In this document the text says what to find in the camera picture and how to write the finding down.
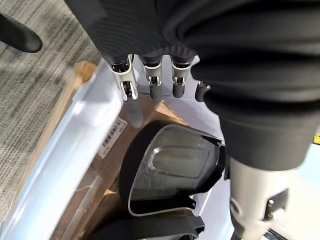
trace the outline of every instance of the cardboard box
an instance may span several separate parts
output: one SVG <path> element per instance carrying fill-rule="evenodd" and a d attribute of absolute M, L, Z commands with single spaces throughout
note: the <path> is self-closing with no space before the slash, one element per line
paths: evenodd
<path fill-rule="evenodd" d="M 118 194 L 118 175 L 127 149 L 145 125 L 154 120 L 187 125 L 163 101 L 154 102 L 148 96 L 140 95 L 140 103 L 143 126 L 139 129 L 133 128 L 128 123 L 125 110 L 122 109 L 118 122 L 115 122 L 86 173 L 86 176 L 94 175 L 93 171 L 96 173 L 95 185 L 92 177 L 89 177 L 87 182 L 81 182 L 51 239 L 84 239 L 103 220 L 111 219 L 120 214 L 121 210 L 125 210 Z"/>

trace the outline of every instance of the barcode label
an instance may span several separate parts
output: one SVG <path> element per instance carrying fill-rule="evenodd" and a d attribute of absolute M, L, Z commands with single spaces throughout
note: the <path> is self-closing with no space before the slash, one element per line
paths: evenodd
<path fill-rule="evenodd" d="M 107 137 L 99 148 L 98 154 L 101 158 L 105 158 L 112 146 L 115 144 L 121 133 L 127 126 L 127 122 L 120 117 L 117 117 Z"/>

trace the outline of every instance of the gray carpet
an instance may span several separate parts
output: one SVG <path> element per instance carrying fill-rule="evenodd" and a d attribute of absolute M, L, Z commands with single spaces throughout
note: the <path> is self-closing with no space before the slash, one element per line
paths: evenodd
<path fill-rule="evenodd" d="M 0 42 L 0 221 L 7 214 L 30 156 L 72 66 L 100 56 L 63 0 L 1 0 L 0 12 L 34 30 L 38 53 Z"/>

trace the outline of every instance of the robotic hand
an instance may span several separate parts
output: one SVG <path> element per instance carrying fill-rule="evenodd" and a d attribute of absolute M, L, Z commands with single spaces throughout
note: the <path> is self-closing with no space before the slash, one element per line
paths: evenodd
<path fill-rule="evenodd" d="M 66 0 L 109 63 L 135 126 L 142 122 L 129 54 L 155 100 L 170 55 L 173 95 L 190 63 L 196 99 L 220 117 L 230 156 L 235 232 L 258 240 L 284 214 L 290 181 L 320 122 L 320 1 Z"/>

